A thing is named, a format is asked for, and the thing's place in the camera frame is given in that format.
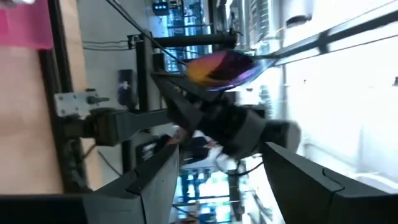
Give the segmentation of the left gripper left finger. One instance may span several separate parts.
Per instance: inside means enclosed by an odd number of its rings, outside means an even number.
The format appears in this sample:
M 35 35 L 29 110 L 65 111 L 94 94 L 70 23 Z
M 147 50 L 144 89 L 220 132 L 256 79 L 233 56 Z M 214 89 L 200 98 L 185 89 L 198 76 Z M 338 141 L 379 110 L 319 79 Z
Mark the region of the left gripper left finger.
M 135 169 L 84 197 L 87 222 L 168 223 L 179 168 L 178 146 L 164 146 Z

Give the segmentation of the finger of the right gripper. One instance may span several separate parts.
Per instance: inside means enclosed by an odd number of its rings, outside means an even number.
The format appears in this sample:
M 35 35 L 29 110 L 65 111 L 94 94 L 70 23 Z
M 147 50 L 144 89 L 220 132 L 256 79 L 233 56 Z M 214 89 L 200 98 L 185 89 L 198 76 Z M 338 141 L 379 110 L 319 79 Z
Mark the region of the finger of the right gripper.
M 174 102 L 179 106 L 220 105 L 224 98 L 222 91 L 209 91 L 189 81 L 187 77 L 174 77 L 174 85 L 185 92 L 174 96 Z
M 169 119 L 187 131 L 196 130 L 202 112 L 177 90 L 167 76 L 152 74 L 151 77 L 165 100 Z

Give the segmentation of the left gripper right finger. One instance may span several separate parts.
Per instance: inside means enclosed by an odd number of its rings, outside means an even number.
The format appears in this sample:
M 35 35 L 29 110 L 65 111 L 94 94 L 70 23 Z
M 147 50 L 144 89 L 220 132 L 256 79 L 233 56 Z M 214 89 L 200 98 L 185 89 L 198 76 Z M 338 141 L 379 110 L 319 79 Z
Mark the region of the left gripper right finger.
M 382 191 L 271 142 L 262 158 L 286 223 L 382 222 Z

